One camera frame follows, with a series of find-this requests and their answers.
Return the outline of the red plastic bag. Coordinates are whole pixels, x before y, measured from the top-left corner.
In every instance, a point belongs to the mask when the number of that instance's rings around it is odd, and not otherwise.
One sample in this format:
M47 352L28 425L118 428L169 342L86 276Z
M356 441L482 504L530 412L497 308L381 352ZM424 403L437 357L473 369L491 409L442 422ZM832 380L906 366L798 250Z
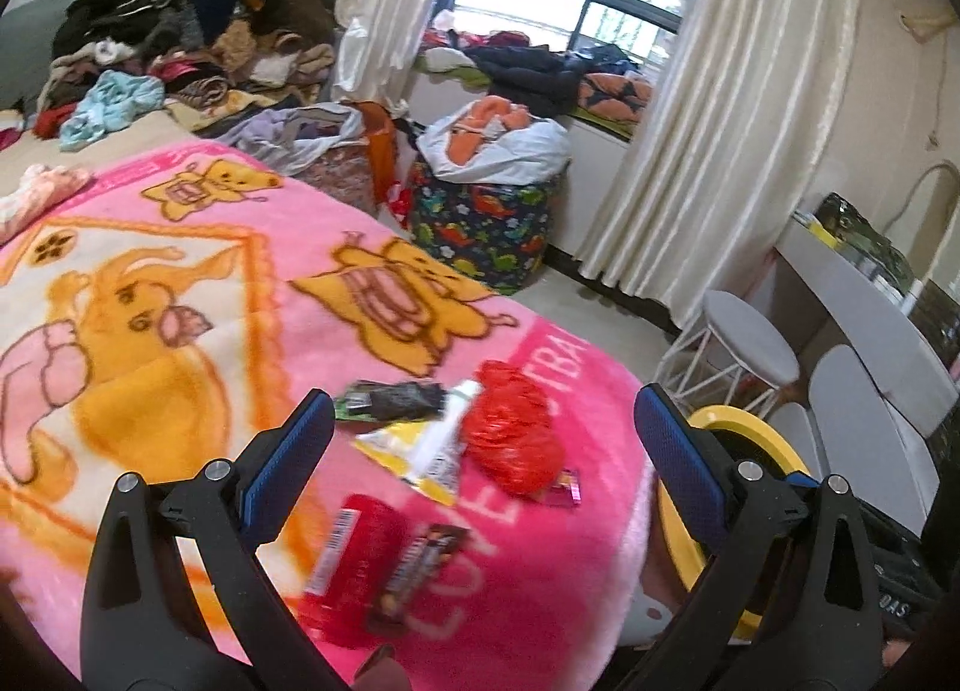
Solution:
M480 392L460 421L460 439L480 470L505 493L534 498L556 482L566 452L545 392L505 361L483 361Z

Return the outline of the yellow rimmed black trash bin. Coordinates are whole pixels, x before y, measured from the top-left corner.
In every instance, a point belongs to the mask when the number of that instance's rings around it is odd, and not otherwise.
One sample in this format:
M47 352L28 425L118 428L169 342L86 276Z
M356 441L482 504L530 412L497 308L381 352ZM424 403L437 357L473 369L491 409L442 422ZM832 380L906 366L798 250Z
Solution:
M693 428L659 386L641 390L635 420L686 532L709 554L665 637L688 649L726 645L743 613L770 605L789 535L809 509L766 471L743 478L742 462L712 432Z

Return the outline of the white grey chair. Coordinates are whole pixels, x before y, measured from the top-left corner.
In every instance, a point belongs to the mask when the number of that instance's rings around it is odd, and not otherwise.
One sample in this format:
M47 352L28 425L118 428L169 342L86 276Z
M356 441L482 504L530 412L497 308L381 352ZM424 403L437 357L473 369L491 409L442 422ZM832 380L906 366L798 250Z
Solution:
M815 365L807 402L781 405L768 418L815 480L843 475L857 498L910 532L923 532L939 488L918 432L896 420L854 350L838 345Z

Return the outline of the white round stool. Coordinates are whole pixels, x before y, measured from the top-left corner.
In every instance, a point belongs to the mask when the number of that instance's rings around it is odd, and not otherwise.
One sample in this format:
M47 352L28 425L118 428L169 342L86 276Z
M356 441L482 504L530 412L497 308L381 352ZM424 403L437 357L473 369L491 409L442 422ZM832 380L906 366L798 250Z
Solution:
M743 408L766 418L799 377L797 356L768 317L732 293L711 290L692 324L665 350L652 381L687 410L720 390L724 404L734 405L747 387L752 395Z

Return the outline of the small pink candy wrapper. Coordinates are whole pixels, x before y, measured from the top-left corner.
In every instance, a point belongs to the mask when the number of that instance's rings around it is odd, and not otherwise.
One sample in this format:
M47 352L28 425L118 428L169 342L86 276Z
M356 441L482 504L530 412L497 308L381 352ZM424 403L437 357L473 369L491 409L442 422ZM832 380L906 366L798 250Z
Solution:
M576 468L563 468L555 482L547 486L535 498L537 503L555 509L576 509L583 504L581 476Z

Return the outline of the white desk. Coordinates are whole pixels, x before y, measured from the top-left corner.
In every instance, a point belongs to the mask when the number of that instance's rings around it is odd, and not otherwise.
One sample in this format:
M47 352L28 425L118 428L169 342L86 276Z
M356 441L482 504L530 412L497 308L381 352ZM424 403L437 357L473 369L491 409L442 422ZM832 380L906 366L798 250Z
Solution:
M928 340L866 275L797 223L775 249L830 314L880 393L931 439L958 390Z

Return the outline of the brown chocolate bar wrapper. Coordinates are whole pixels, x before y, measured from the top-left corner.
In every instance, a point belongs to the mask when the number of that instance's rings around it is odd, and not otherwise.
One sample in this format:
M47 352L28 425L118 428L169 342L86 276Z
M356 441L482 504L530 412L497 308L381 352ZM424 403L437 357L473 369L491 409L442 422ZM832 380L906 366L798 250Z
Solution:
M407 613L416 595L467 542L466 527L431 524L400 553L397 566L376 595L368 626L373 632L404 631Z

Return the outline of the dark green snack wrapper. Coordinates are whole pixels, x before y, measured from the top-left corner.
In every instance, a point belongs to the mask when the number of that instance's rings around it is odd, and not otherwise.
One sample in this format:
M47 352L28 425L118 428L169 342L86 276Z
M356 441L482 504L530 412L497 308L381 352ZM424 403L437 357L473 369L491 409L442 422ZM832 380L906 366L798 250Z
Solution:
M446 391L436 382L356 381L335 400L338 421L392 423L425 420L443 411Z

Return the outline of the yellow white snack bag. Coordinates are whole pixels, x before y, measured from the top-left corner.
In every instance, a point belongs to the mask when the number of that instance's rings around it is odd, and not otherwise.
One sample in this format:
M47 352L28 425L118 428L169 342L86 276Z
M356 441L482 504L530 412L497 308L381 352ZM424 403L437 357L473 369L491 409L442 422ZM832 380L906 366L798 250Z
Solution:
M460 459L466 448L460 423L480 392L473 379L459 382L446 392L433 420L395 421L358 434L352 446L416 493L452 507L459 496Z

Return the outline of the pink cartoon blanket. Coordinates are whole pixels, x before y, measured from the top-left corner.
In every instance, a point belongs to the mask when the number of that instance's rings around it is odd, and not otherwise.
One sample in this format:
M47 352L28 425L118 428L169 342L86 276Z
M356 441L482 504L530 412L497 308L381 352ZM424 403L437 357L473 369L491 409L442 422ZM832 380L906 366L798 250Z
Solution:
M617 359L439 264L370 215L206 140L101 171L2 251L2 567L66 666L117 478L235 457L314 389L459 386L505 361L547 397L583 499L508 496L466 465L416 493L339 431L265 571L296 603L352 494L466 527L395 641L420 689L586 689L640 580L651 465Z

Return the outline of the green patterned box on desk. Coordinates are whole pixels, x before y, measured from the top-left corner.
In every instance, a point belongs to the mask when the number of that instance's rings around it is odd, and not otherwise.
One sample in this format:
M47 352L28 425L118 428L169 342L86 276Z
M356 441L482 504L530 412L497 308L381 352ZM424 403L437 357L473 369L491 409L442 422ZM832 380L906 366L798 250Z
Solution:
M820 202L814 217L838 241L838 252L869 280L884 278L905 296L913 285L913 269L887 236L874 230L854 205L837 193Z

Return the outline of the right cream curtain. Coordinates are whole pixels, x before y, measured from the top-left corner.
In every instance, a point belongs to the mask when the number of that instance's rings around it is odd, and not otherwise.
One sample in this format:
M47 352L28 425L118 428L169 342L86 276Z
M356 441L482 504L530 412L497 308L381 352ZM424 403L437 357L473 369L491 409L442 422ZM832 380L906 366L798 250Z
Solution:
M740 290L832 136L861 0L693 0L599 212L579 272L677 326Z

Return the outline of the dinosaur print storage bag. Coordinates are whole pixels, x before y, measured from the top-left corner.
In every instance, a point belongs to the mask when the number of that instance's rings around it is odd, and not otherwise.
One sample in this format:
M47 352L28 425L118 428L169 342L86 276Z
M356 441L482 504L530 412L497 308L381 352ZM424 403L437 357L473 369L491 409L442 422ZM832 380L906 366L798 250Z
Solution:
M423 160L409 176L409 232L418 248L496 293L514 295L540 269L560 173L532 184L449 182Z

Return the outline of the clothes pile on windowsill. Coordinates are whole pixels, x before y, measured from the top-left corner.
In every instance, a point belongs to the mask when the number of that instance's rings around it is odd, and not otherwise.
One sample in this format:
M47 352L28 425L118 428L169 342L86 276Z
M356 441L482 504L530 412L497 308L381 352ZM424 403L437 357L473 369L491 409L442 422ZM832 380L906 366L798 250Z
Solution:
M521 104L539 118L574 116L622 137L640 125L654 95L652 80L616 44L560 51L519 30L477 35L433 22L415 65Z

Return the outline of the pile of clothes on bed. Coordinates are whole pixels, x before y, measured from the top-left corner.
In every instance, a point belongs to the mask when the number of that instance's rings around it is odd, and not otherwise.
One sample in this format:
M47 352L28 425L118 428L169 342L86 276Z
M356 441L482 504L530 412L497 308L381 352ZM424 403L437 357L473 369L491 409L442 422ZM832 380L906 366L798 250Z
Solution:
M31 131L78 152L156 111L215 137L331 83L338 0L73 0L53 26Z

